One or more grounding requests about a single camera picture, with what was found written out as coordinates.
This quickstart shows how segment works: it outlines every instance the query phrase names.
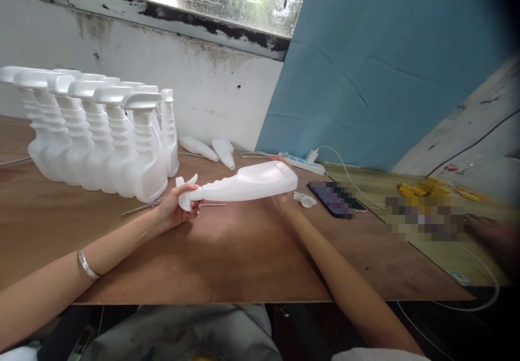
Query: blue panel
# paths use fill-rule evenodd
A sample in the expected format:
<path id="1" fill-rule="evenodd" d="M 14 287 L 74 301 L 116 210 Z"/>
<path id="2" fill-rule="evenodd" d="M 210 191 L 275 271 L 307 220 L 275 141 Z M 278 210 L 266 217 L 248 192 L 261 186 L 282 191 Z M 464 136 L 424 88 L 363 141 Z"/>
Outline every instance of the blue panel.
<path id="1" fill-rule="evenodd" d="M 504 24 L 492 0 L 305 0 L 257 150 L 391 170 L 512 55 Z"/>

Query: bangle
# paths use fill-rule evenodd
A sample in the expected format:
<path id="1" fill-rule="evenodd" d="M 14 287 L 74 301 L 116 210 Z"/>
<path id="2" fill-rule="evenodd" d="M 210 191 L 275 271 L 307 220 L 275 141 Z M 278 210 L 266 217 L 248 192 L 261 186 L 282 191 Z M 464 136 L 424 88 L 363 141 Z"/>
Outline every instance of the bangle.
<path id="1" fill-rule="evenodd" d="M 92 277 L 94 280 L 99 279 L 101 276 L 96 274 L 92 269 L 90 269 L 90 266 L 88 266 L 87 260 L 85 259 L 85 255 L 83 254 L 83 249 L 79 250 L 77 253 L 77 257 L 80 259 L 80 264 L 83 266 L 83 269 L 85 269 L 85 272 Z"/>

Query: white wall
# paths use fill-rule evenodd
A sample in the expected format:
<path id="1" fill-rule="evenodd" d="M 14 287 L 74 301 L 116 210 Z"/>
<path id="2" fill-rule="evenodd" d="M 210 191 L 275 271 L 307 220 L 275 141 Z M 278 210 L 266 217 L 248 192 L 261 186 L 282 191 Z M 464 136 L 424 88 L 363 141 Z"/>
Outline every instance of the white wall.
<path id="1" fill-rule="evenodd" d="M 180 136 L 225 137 L 248 150 L 283 65 L 38 0 L 0 0 L 0 20 L 0 67 L 71 68 L 172 88 Z M 17 93 L 3 84 L 0 115 L 25 117 Z"/>
<path id="2" fill-rule="evenodd" d="M 520 63 L 514 57 L 412 148 L 393 171 L 426 175 L 435 166 L 475 143 L 520 108 L 519 82 Z M 505 157 L 517 148 L 520 148 L 520 113 L 450 161 L 465 163 L 465 159 L 475 154 L 482 156 L 457 183 L 511 205 L 520 205 L 520 161 Z"/>

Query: pixelated area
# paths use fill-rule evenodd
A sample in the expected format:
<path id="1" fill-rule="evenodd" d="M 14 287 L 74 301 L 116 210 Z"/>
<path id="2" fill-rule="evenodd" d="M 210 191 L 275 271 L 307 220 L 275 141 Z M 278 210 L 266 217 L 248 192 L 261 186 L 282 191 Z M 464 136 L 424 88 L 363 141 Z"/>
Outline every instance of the pixelated area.
<path id="1" fill-rule="evenodd" d="M 386 198 L 386 225 L 408 242 L 462 241 L 462 202 L 450 196 Z"/>
<path id="2" fill-rule="evenodd" d="M 312 182 L 311 190 L 317 197 L 341 218 L 355 219 L 356 211 L 352 203 L 356 199 L 355 187 L 349 182 L 322 181 Z"/>

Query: wooden table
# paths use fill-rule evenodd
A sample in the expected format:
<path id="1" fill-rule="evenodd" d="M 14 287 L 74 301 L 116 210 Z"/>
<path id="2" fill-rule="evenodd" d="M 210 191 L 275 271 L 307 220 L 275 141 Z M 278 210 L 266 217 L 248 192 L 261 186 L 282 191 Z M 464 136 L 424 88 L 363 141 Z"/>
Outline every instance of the wooden table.
<path id="1" fill-rule="evenodd" d="M 327 174 L 335 181 L 349 181 L 343 166 L 332 163 L 324 163 Z M 408 185 L 416 185 L 424 177 L 400 173 L 388 173 L 380 170 L 363 169 L 348 166 L 348 172 L 357 186 L 371 200 L 380 205 L 385 205 L 385 198 L 399 197 L 401 194 L 397 189 L 400 182 Z M 490 201 L 471 201 L 453 193 L 453 196 L 464 207 L 465 212 L 472 212 L 477 215 L 487 216 L 488 218 L 501 221 L 518 221 L 518 210 L 498 200 Z M 385 210 L 377 208 L 361 194 L 356 196 L 364 205 L 373 211 L 382 221 L 385 221 Z M 452 242 L 428 242 L 411 240 L 410 243 L 419 249 L 424 255 L 435 262 L 439 267 L 449 272 L 462 273 L 469 278 L 476 286 L 493 286 L 493 280 L 486 269 L 470 254 Z M 501 286 L 510 286 L 512 281 L 505 275 L 504 271 L 498 266 L 495 259 L 489 255 L 487 250 L 472 236 L 467 233 L 460 235 L 459 243 L 475 254 L 495 275 Z"/>
<path id="2" fill-rule="evenodd" d="M 0 117 L 0 162 L 25 156 L 28 122 Z M 263 160 L 242 159 L 237 168 Z M 178 175 L 197 183 L 231 176 L 221 163 L 182 155 Z M 298 169 L 298 191 L 320 176 Z M 56 183 L 31 162 L 0 168 L 0 289 L 105 235 L 140 205 L 103 192 Z M 169 188 L 174 179 L 170 179 Z M 410 244 L 389 233 L 374 214 L 333 218 L 318 204 L 306 217 L 386 300 L 471 300 Z M 78 303 L 252 303 L 331 301 L 294 230 L 271 200 L 229 202 L 150 241 L 78 299 Z"/>

